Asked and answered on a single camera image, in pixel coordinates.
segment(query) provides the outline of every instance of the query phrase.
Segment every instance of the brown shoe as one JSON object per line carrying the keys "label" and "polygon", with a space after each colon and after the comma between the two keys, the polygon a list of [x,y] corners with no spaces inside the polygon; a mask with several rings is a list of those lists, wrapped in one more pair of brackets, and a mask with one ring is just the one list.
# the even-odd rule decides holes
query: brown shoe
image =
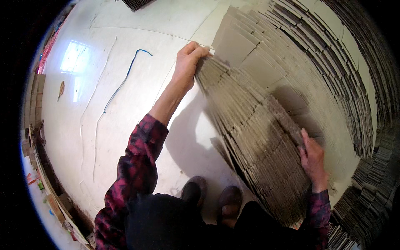
{"label": "brown shoe", "polygon": [[207,182],[201,176],[195,176],[188,180],[182,189],[180,198],[193,206],[202,208],[207,195]]}
{"label": "brown shoe", "polygon": [[222,191],[218,200],[218,225],[234,227],[242,207],[242,191],[237,186],[229,186]]}

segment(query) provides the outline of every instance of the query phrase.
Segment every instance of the blue wire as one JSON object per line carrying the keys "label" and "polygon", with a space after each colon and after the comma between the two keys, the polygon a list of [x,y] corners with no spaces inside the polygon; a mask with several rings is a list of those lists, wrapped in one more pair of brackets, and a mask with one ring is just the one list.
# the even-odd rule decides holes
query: blue wire
{"label": "blue wire", "polygon": [[129,70],[128,70],[128,73],[126,74],[125,79],[122,81],[121,85],[117,88],[117,90],[114,92],[114,94],[112,94],[110,100],[107,102],[106,106],[104,107],[103,114],[106,113],[106,109],[107,109],[108,105],[110,104],[111,100],[114,98],[114,96],[115,96],[115,95],[117,94],[117,92],[120,90],[120,88],[124,85],[126,79],[127,79],[128,76],[129,76],[129,72],[130,72],[130,69],[132,68],[132,64],[133,64],[133,62],[134,62],[134,60],[135,60],[135,58],[136,58],[136,55],[138,54],[138,52],[139,52],[140,50],[143,51],[143,52],[146,52],[147,54],[149,54],[149,55],[151,55],[151,56],[153,56],[152,54],[150,54],[150,52],[145,51],[145,50],[142,50],[142,49],[138,49],[138,50],[136,51],[135,56],[134,56],[134,58],[132,59],[132,62],[130,63]]}

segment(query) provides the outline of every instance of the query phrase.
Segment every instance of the red plaid shirt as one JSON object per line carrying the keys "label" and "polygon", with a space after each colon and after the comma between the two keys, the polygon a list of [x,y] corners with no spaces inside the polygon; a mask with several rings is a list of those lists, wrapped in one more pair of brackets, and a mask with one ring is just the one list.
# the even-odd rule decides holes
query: red plaid shirt
{"label": "red plaid shirt", "polygon": [[[105,207],[94,219],[96,249],[127,249],[124,226],[127,202],[138,193],[153,193],[157,184],[156,159],[167,134],[168,129],[147,114],[130,135],[126,155],[118,162],[117,180],[106,192]],[[317,249],[324,249],[327,244],[329,216],[328,191],[313,194],[299,230],[317,230]]]}

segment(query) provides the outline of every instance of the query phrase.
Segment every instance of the right hand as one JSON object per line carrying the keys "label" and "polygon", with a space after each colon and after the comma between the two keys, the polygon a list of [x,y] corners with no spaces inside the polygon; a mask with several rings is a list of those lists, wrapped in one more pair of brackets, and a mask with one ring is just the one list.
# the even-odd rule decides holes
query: right hand
{"label": "right hand", "polygon": [[306,129],[301,130],[305,149],[298,146],[301,165],[312,183],[312,192],[319,193],[328,188],[328,174],[324,170],[324,149],[308,137]]}
{"label": "right hand", "polygon": [[202,47],[197,42],[190,42],[184,46],[176,56],[175,71],[171,82],[188,92],[194,84],[194,73],[200,58],[208,56],[210,48]]}

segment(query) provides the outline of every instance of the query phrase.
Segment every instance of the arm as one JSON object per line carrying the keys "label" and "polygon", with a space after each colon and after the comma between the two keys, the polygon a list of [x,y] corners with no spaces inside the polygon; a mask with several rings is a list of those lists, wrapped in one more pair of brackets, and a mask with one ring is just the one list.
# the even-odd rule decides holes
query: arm
{"label": "arm", "polygon": [[328,243],[330,201],[328,197],[328,174],[324,170],[324,150],[318,143],[308,137],[302,129],[303,147],[299,146],[301,163],[311,179],[312,194],[307,204],[307,215],[299,231],[312,237],[315,249],[323,250]]}
{"label": "arm", "polygon": [[118,162],[117,180],[106,192],[105,207],[94,219],[97,249],[126,249],[127,203],[137,194],[152,194],[156,159],[168,134],[167,125],[183,96],[193,87],[196,64],[209,49],[191,42],[178,52],[171,82],[132,132],[126,155]]}

